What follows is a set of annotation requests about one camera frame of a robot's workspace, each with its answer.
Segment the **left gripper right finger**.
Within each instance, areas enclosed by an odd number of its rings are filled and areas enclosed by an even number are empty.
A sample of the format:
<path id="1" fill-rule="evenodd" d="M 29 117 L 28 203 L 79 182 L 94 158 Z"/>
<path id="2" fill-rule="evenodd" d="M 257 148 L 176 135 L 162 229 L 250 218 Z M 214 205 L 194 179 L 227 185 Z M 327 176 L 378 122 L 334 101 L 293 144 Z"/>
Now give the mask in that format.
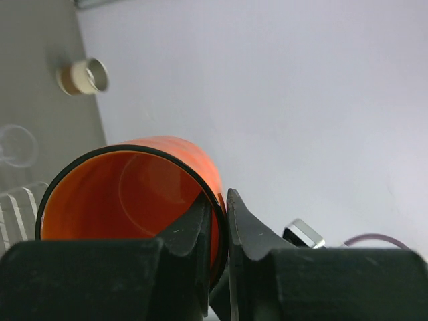
<path id="1" fill-rule="evenodd" d="M 309 249 L 227 194 L 233 320 L 426 320 L 427 264 L 402 249 Z"/>

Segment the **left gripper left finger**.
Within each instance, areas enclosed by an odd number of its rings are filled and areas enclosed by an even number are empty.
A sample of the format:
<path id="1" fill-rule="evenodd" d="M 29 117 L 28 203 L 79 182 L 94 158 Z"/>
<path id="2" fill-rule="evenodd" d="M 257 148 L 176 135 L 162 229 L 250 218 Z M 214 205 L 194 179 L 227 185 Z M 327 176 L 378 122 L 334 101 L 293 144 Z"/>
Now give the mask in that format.
<path id="1" fill-rule="evenodd" d="M 211 204 L 152 239 L 26 241 L 1 258 L 2 320 L 202 320 Z"/>

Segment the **orange mug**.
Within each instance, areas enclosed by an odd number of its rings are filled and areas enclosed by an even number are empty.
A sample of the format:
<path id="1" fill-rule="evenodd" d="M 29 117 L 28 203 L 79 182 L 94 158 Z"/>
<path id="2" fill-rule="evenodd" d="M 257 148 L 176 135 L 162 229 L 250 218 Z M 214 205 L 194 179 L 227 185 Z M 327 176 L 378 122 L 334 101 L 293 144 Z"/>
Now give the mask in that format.
<path id="1" fill-rule="evenodd" d="M 212 208 L 210 284 L 227 261 L 221 176 L 197 145 L 154 136 L 92 150 L 48 185 L 35 223 L 38 240 L 150 239 L 205 195 Z"/>

